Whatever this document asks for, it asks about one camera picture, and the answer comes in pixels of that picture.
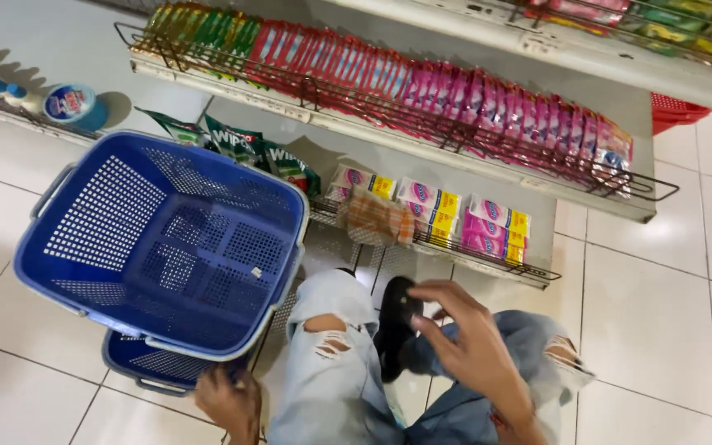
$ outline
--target green detergent pouch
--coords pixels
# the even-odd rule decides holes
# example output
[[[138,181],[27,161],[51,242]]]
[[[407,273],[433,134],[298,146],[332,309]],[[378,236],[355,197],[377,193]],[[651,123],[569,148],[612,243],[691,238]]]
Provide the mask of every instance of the green detergent pouch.
[[[262,146],[274,176],[301,188],[310,199],[321,194],[321,177],[317,176],[317,173],[306,163],[292,153],[288,153],[285,147],[271,141],[263,141]]]
[[[205,124],[211,133],[213,145],[224,156],[232,157],[239,164],[257,167],[271,173],[264,150],[262,148],[262,133],[259,131],[241,130],[224,125],[216,119],[205,115]]]
[[[158,122],[159,125],[167,132],[172,139],[177,143],[182,143],[183,145],[195,145],[202,147],[204,145],[205,130],[197,124],[189,124],[188,122],[180,122],[178,119],[169,117],[165,114],[159,112],[153,112],[150,110],[144,110],[140,107],[133,107],[134,109],[143,112],[147,116],[150,116]]]

